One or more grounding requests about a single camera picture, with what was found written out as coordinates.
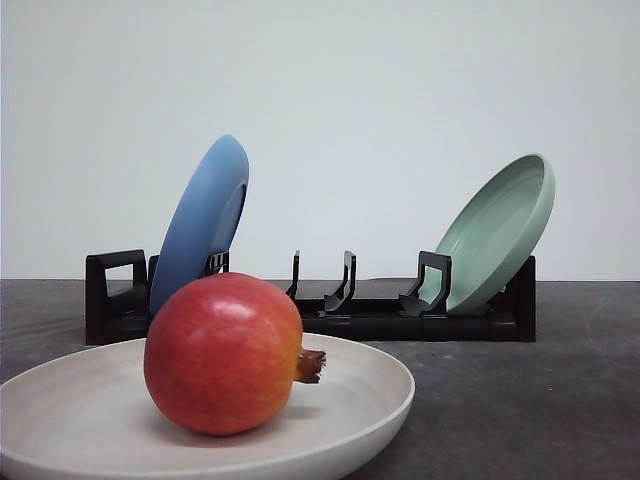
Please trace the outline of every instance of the white bowl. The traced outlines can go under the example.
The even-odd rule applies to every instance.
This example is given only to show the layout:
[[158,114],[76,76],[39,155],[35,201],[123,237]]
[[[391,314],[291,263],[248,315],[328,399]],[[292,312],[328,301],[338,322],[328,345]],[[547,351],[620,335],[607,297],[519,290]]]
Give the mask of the white bowl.
[[392,356],[305,334],[325,350],[318,385],[294,384],[263,426],[230,437],[189,432],[155,407],[144,339],[86,350],[0,388],[2,470],[11,480],[338,479],[380,452],[411,407],[415,383]]

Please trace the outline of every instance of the dark gray table surface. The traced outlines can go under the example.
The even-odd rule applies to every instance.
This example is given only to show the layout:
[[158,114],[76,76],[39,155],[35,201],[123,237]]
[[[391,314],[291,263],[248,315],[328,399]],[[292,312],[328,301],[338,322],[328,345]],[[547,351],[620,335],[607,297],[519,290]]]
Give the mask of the dark gray table surface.
[[[367,342],[409,367],[416,395],[348,480],[640,478],[640,282],[539,282],[537,309],[536,343]],[[2,281],[2,380],[87,348],[83,315],[83,281]]]

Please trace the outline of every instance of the pomegranate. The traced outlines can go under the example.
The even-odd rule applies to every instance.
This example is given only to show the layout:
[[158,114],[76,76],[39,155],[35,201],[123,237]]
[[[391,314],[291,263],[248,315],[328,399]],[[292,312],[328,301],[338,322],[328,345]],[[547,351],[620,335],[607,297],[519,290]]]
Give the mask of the pomegranate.
[[241,273],[215,274],[182,287],[153,319],[146,385],[178,425],[241,432],[278,413],[293,381],[318,383],[325,353],[301,341],[298,309],[279,288]]

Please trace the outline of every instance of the green plate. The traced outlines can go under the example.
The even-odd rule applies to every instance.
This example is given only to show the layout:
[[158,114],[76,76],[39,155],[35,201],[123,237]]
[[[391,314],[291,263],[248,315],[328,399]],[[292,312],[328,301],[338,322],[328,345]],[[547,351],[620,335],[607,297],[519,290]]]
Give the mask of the green plate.
[[[515,160],[476,193],[436,248],[451,256],[451,315],[481,315],[531,255],[555,196],[549,163],[539,155]],[[420,298],[431,301],[439,275],[429,271]]]

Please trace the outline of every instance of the blue plate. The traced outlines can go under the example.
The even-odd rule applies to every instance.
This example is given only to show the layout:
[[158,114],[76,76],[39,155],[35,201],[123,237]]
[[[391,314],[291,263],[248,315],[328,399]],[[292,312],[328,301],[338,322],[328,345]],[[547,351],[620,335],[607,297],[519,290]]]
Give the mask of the blue plate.
[[167,230],[151,286],[151,315],[200,277],[209,255],[229,250],[248,182],[244,149],[231,135],[221,137],[200,161]]

